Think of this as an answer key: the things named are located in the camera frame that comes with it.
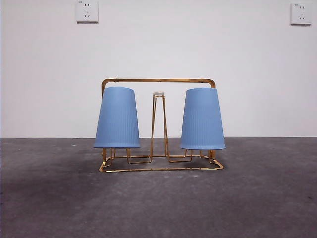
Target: white wall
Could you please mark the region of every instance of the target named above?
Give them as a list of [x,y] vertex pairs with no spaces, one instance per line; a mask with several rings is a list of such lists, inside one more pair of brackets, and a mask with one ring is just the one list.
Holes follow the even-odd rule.
[[[289,0],[99,0],[99,24],[75,2],[1,1],[3,138],[94,137],[108,77],[212,78],[225,136],[317,136],[317,0],[311,27],[289,25]],[[141,137],[156,90],[180,136],[188,85],[125,86]]]

